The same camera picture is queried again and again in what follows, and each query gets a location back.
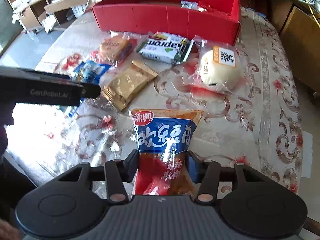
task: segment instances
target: wooden cabinet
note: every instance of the wooden cabinet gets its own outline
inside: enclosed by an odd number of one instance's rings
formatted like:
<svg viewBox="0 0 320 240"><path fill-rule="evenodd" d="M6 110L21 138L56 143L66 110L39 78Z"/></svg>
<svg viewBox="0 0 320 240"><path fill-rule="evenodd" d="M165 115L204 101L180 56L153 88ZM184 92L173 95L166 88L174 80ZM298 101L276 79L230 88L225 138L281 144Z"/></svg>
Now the wooden cabinet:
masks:
<svg viewBox="0 0 320 240"><path fill-rule="evenodd" d="M314 19L293 7L280 39L293 76L320 92L320 30Z"/></svg>
<svg viewBox="0 0 320 240"><path fill-rule="evenodd" d="M23 23L25 29L27 30L33 30L37 27L40 27L40 23L31 10L31 7L27 7L20 15L19 15L20 21Z"/></svg>

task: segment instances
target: table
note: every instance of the table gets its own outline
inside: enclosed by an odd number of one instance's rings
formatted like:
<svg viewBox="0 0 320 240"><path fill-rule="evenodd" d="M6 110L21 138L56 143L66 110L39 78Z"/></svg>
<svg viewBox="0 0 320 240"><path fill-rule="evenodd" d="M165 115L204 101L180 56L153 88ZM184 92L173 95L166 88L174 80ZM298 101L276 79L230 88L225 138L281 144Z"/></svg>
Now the table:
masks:
<svg viewBox="0 0 320 240"><path fill-rule="evenodd" d="M242 8L241 16L242 29L236 47L248 61L245 71L248 100L190 89L183 79L188 76L192 61L169 68L145 60L159 77L131 102L129 108L204 109L207 116L193 134L190 150L223 166L232 167L239 162L251 165L297 192L302 166L302 128L292 72L275 28L251 10ZM93 14L84 14L56 40L36 70L50 72L63 57L75 52L87 56L99 47L104 35ZM135 57L137 55L132 54L127 62ZM108 78L106 73L100 84ZM110 113L85 105L78 111L100 117ZM37 185L83 161L75 155L66 156L65 148L61 150L58 137L65 117L55 107L18 104L13 117L15 125L7 128L8 152ZM117 119L124 132L119 154L124 159L135 149L135 143L127 136L131 120L127 110L118 113ZM110 153L107 159L112 158L115 157ZM98 165L98 159L93 156L89 161ZM103 195L100 186L96 190ZM230 183L220 183L218 198L230 191Z"/></svg>

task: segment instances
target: spicy snack bag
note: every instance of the spicy snack bag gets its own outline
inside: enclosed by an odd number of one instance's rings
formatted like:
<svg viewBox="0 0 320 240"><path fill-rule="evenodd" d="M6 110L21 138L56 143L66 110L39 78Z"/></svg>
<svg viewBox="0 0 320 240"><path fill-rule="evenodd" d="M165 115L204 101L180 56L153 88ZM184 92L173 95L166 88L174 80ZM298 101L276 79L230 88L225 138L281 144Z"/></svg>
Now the spicy snack bag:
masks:
<svg viewBox="0 0 320 240"><path fill-rule="evenodd" d="M192 194L194 188L183 152L203 114L201 110L131 111L140 152L136 195Z"/></svg>

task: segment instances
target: kapronis package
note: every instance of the kapronis package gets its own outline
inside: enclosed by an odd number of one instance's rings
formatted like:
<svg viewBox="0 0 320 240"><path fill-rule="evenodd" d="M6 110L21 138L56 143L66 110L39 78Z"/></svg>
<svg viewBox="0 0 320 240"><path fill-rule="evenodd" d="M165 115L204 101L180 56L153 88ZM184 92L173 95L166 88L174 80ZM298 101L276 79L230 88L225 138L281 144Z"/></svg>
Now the kapronis package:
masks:
<svg viewBox="0 0 320 240"><path fill-rule="evenodd" d="M130 112L140 153L134 194L193 194L194 187L184 166L185 151L203 114L201 110Z"/></svg>
<svg viewBox="0 0 320 240"><path fill-rule="evenodd" d="M137 52L143 58L177 65L188 59L192 45L193 40L189 41L179 35L157 32L140 44Z"/></svg>

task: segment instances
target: red cardboard box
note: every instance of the red cardboard box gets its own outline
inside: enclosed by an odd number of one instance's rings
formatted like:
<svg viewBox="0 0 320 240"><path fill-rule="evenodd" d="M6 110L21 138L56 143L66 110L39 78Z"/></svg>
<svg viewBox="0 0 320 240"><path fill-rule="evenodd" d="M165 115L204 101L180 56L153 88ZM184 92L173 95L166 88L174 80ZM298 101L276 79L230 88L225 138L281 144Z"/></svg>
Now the red cardboard box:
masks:
<svg viewBox="0 0 320 240"><path fill-rule="evenodd" d="M240 31L239 0L201 0L214 12L181 8L181 0L103 0L92 10L103 31L146 34L157 31L188 39L204 39L234 45Z"/></svg>

